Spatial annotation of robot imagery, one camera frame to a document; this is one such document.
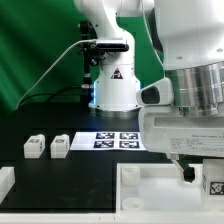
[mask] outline black cable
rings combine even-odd
[[[80,86],[69,86],[69,87],[65,87],[63,89],[58,90],[56,93],[52,94],[46,101],[45,103],[49,103],[55,96],[57,96],[57,94],[59,93],[63,93],[72,89],[79,89],[81,90],[82,88]]]
[[[40,94],[34,94],[34,95],[31,95],[31,96],[28,96],[26,98],[24,98],[18,105],[18,108],[21,107],[21,105],[31,99],[31,98],[34,98],[34,97],[39,97],[39,96],[80,96],[80,94],[70,94],[70,93],[58,93],[58,94],[55,94],[55,93],[40,93]]]

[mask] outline small white block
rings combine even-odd
[[[24,156],[26,159],[38,159],[45,149],[44,135],[31,136],[24,144]]]
[[[3,167],[0,170],[0,204],[15,184],[14,167]]]
[[[51,158],[64,159],[70,148],[70,141],[68,135],[56,136],[51,143]]]

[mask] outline label sticker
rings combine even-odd
[[[211,182],[210,195],[224,195],[224,182]]]
[[[56,143],[64,143],[65,140],[64,140],[64,139],[56,139],[55,142],[56,142]]]
[[[29,143],[38,143],[39,139],[30,139]]]
[[[123,79],[120,70],[117,68],[112,75],[111,79]]]
[[[97,133],[96,139],[114,139],[115,133]]]
[[[138,139],[138,133],[120,133],[120,139]]]
[[[105,148],[113,148],[114,141],[96,141],[94,143],[95,149],[105,149]]]
[[[120,141],[120,148],[131,148],[131,149],[138,149],[139,142],[137,141]]]

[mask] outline warning label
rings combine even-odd
[[[120,70],[117,68],[112,75],[111,79],[123,79],[123,76],[121,75]]]

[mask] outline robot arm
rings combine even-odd
[[[142,1],[145,12],[150,12],[153,0]],[[134,73],[135,41],[129,32],[118,26],[116,17],[141,16],[141,0],[74,0],[74,3],[96,31],[98,39],[92,47],[105,52],[94,83],[90,110],[104,117],[136,115],[140,108],[136,101],[140,82]]]

